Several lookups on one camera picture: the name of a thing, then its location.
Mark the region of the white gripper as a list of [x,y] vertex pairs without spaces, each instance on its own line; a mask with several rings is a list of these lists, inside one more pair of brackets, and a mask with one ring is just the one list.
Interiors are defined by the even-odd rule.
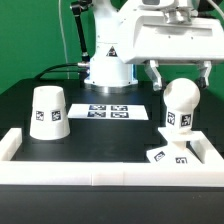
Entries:
[[209,86],[210,61],[224,61],[224,30],[217,19],[195,18],[190,24],[169,24],[164,11],[174,3],[126,3],[119,12],[118,57],[129,64],[145,63],[153,89],[162,89],[160,63],[196,63],[201,89]]

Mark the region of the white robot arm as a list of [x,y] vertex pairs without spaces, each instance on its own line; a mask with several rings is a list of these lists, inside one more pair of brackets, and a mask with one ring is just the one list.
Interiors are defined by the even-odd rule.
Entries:
[[224,61],[224,29],[217,19],[200,18],[202,0],[92,0],[96,50],[86,86],[120,92],[138,84],[134,67],[144,65],[153,89],[165,87],[158,66],[195,64],[199,84],[208,85],[212,65]]

